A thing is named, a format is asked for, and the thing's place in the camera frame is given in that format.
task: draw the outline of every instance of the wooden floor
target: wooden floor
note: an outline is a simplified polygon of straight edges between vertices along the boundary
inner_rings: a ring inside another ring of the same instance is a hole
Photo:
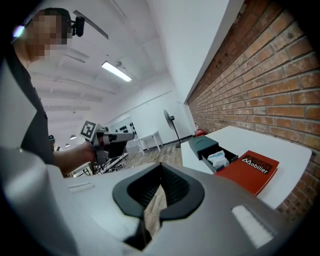
[[[165,145],[160,149],[161,152],[159,152],[157,148],[154,148],[146,151],[145,155],[141,152],[128,155],[125,160],[120,163],[125,164],[125,169],[157,162],[182,166],[181,148],[175,147],[175,143]],[[159,214],[160,211],[166,207],[166,195],[160,186],[144,211],[144,223],[152,237],[154,237],[160,229]]]
[[[125,164],[125,168],[157,162],[182,166],[181,148],[176,148],[175,144],[172,143],[160,147],[160,149],[161,152],[158,151],[158,148],[150,149],[145,152],[145,155],[142,152],[130,154],[121,163]]]

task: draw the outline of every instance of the red book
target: red book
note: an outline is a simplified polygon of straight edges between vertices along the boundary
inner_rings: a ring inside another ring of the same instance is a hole
[[[215,175],[234,181],[256,196],[276,173],[278,164],[276,160],[249,150]]]

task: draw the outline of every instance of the red brick wall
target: red brick wall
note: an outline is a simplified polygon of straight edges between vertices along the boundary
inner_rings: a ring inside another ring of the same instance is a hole
[[[277,209],[293,221],[320,189],[319,62],[294,17],[278,4],[246,0],[241,10],[187,102],[208,133],[236,126],[313,151]]]

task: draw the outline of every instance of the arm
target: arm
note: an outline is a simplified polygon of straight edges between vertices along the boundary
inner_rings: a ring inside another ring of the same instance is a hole
[[[67,151],[55,151],[53,154],[55,165],[60,168],[63,175],[67,175],[87,162],[96,161],[94,150],[89,141]]]

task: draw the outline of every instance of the white wall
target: white wall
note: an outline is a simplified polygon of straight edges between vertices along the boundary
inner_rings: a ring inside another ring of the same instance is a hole
[[[133,85],[107,100],[105,112],[98,114],[100,119],[105,121],[99,122],[112,126],[131,117],[139,137],[159,131],[163,143],[172,142],[178,138],[167,124],[164,109],[175,117],[174,124],[180,138],[194,134],[184,105],[177,99],[176,87],[169,74],[164,73],[143,84]],[[147,143],[149,147],[155,145],[152,140],[148,140]]]
[[[244,0],[147,0],[169,73],[185,102],[218,51]]]

